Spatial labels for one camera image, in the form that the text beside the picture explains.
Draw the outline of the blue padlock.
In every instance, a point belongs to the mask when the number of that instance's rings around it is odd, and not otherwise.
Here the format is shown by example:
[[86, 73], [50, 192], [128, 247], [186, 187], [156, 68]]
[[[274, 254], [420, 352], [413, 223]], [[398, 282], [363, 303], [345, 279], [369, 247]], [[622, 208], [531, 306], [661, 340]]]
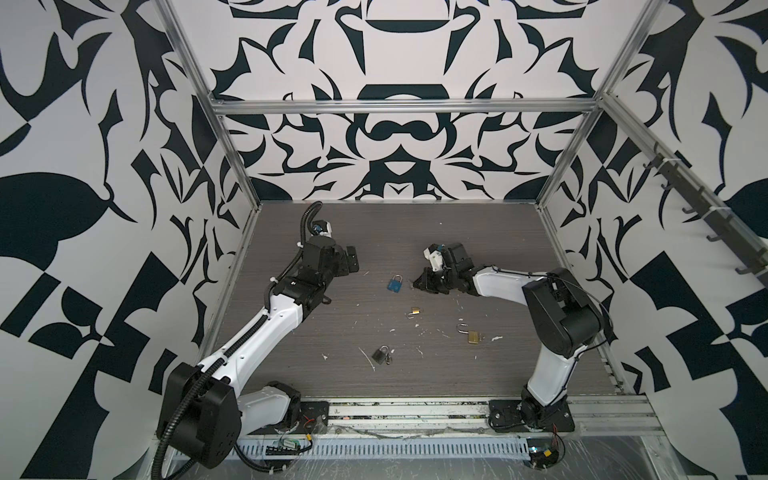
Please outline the blue padlock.
[[403, 277], [399, 274], [394, 275], [387, 284], [387, 289], [393, 293], [399, 293], [403, 285]]

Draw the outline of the black padlock with keys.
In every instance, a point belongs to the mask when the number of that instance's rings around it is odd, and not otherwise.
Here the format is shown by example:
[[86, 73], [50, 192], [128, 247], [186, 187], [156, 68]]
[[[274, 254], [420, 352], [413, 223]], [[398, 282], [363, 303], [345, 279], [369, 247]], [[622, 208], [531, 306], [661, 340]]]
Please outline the black padlock with keys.
[[358, 348], [358, 350], [366, 358], [368, 365], [373, 371], [375, 371], [378, 366], [392, 364], [393, 359], [391, 349], [387, 345], [381, 345], [372, 352], [366, 352], [362, 348]]

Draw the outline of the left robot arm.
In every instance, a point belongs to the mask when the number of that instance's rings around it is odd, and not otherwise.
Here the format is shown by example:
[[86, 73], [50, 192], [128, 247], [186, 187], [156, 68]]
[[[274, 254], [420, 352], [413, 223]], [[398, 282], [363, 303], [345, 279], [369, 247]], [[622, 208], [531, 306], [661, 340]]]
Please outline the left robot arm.
[[[179, 479], [196, 464], [213, 469], [230, 454], [253, 471], [274, 475], [313, 448], [312, 422], [301, 417], [297, 390], [280, 382], [270, 382], [251, 394], [243, 389], [283, 338], [318, 306], [330, 303], [326, 291], [331, 282], [359, 270], [355, 248], [337, 244], [330, 223], [317, 219], [322, 207], [322, 202], [315, 201], [302, 214], [298, 251], [270, 279], [263, 308], [218, 350], [195, 365], [180, 364], [169, 375], [151, 478], [163, 478], [169, 449], [188, 458], [170, 475]], [[291, 432], [297, 427], [305, 432], [305, 444], [269, 447], [264, 461], [249, 457], [239, 444], [242, 436], [257, 430]]]

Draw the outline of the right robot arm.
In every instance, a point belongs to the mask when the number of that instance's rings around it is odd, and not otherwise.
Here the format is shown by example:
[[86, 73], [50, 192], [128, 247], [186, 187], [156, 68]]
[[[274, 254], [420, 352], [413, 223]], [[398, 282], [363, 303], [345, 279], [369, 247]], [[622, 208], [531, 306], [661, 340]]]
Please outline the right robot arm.
[[598, 335], [612, 330], [608, 315], [564, 268], [533, 273], [476, 266], [460, 243], [432, 244], [424, 250], [424, 257], [429, 265], [413, 281], [416, 289], [431, 294], [458, 290], [528, 308], [541, 344], [534, 372], [513, 414], [496, 410], [489, 423], [497, 431], [548, 428], [567, 412], [568, 384], [580, 357], [592, 348]]

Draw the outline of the large brass padlock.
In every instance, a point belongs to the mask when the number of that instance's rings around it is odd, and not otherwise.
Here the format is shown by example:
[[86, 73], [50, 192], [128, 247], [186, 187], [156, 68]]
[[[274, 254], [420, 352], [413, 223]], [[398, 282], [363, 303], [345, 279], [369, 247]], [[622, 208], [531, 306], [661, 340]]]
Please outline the large brass padlock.
[[472, 345], [479, 344], [483, 339], [483, 336], [480, 332], [471, 330], [465, 323], [460, 323], [457, 325], [457, 332], [459, 334], [465, 335], [467, 337], [468, 343]]

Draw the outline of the left green circuit board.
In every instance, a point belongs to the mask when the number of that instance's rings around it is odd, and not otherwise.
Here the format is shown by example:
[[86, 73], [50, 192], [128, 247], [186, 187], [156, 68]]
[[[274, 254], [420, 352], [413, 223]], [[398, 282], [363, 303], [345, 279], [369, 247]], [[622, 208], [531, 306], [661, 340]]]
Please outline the left green circuit board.
[[299, 440], [282, 439], [277, 442], [276, 445], [267, 446], [264, 454], [266, 456], [298, 456], [303, 453], [309, 452], [314, 446], [314, 441], [311, 435], [306, 437], [306, 441], [302, 444]]

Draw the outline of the green circuit board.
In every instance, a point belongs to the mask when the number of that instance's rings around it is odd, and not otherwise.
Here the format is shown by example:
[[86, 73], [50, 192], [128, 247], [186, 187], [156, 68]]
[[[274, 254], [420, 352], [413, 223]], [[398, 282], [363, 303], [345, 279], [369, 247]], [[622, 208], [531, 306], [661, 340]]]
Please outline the green circuit board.
[[314, 441], [311, 435], [306, 437], [306, 441], [302, 444], [299, 440], [282, 439], [277, 442], [276, 445], [267, 446], [264, 454], [266, 456], [298, 456], [303, 453], [309, 452], [314, 446]]
[[563, 458], [558, 440], [533, 441], [528, 444], [528, 459], [525, 464], [534, 470], [548, 470]]

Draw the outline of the right green circuit board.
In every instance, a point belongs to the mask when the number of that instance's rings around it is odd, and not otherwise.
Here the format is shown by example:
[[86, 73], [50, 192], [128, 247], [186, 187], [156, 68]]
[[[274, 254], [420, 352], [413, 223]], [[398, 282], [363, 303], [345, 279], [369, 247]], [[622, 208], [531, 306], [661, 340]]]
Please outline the right green circuit board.
[[563, 458], [558, 440], [533, 441], [528, 444], [528, 459], [525, 464], [534, 470], [548, 470]]

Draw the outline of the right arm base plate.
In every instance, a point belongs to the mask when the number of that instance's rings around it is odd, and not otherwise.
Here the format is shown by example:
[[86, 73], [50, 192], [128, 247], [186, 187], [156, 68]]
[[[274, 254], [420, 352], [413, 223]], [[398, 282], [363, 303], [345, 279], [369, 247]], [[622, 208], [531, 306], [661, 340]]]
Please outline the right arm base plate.
[[488, 402], [489, 427], [497, 433], [545, 431], [570, 433], [575, 422], [565, 399], [541, 406], [532, 398]]

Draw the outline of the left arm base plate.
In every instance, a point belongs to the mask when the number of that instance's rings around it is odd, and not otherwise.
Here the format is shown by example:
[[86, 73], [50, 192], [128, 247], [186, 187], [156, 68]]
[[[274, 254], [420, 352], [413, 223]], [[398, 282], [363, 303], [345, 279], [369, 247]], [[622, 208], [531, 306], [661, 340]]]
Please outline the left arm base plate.
[[302, 431], [317, 431], [326, 427], [330, 412], [329, 402], [302, 400], [299, 406], [299, 427]]

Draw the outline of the aluminium mounting rail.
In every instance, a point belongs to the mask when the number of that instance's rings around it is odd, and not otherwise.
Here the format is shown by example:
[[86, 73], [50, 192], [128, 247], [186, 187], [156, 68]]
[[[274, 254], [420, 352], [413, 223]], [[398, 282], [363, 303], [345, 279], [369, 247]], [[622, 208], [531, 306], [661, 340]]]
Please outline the aluminium mounting rail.
[[330, 398], [327, 425], [309, 431], [339, 438], [661, 436], [649, 401], [635, 395], [571, 395], [575, 431], [497, 433], [489, 427], [489, 397]]

